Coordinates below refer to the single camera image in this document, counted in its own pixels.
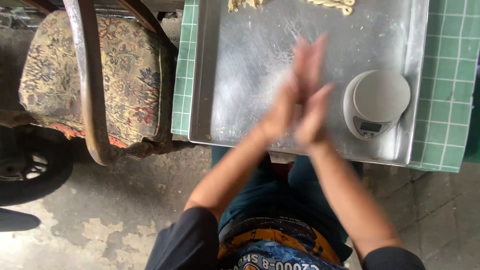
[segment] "aluminum baking tray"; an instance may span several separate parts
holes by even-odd
[[[228,12],[228,0],[202,0],[192,94],[189,139],[234,146],[269,108],[275,85],[292,62],[291,46],[302,35],[329,34],[324,82],[335,82],[327,125],[347,159],[406,165],[413,144],[428,0],[357,0],[354,12],[303,0],[270,0],[257,9]],[[368,70],[400,72],[411,101],[399,124],[377,140],[357,139],[343,118],[345,87]],[[271,150],[303,154],[291,136]]]

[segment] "upholstered seat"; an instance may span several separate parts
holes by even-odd
[[[97,15],[110,143],[164,142],[169,132],[171,60],[136,21]],[[40,24],[24,66],[20,101],[41,126],[84,136],[80,77],[65,11]]]

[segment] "dark t-shirt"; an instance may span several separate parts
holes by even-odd
[[[335,259],[321,235],[301,221],[250,218],[237,224],[219,243],[218,225],[213,214],[204,208],[189,209],[177,223],[158,233],[146,269],[345,269],[332,262]],[[364,259],[363,268],[425,270],[416,255],[398,247],[383,247],[370,252]]]

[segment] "concrete floor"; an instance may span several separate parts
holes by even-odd
[[[178,27],[176,20],[171,23]],[[31,31],[0,29],[0,85],[9,91],[18,87],[32,37]],[[0,233],[1,268],[143,269],[158,230],[177,220],[208,172],[210,149],[104,167],[89,158],[83,140],[72,143],[77,162],[69,181],[44,199],[8,207],[42,224]],[[454,174],[366,164],[363,181],[427,269],[480,269],[479,165],[465,163]],[[348,266],[359,269],[355,258]]]

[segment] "chair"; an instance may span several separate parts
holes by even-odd
[[[195,144],[170,133],[178,49],[139,0],[119,0],[140,22],[95,14],[92,0],[26,1],[47,13],[20,82],[25,112],[0,111],[7,126],[32,123],[86,139],[102,165]]]

